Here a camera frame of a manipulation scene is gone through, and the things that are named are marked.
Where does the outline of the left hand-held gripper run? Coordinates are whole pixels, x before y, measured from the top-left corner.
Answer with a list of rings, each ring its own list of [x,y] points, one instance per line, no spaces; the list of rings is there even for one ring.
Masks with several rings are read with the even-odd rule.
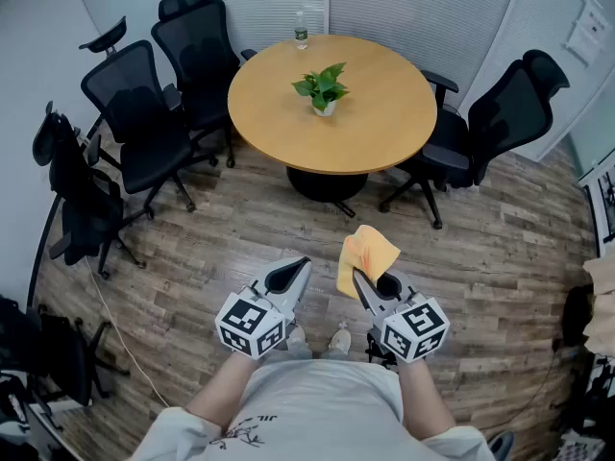
[[[295,306],[308,286],[307,256],[286,257],[261,267],[250,285],[231,293],[215,318],[223,345],[250,358],[262,358],[295,328]]]

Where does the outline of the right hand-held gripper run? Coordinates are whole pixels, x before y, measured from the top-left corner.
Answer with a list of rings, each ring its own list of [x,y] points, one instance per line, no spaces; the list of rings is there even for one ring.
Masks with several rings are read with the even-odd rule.
[[[450,321],[435,298],[416,293],[409,276],[388,270],[373,282],[355,268],[353,285],[364,308],[374,317],[383,315],[374,327],[374,337],[382,350],[411,363],[442,346]]]

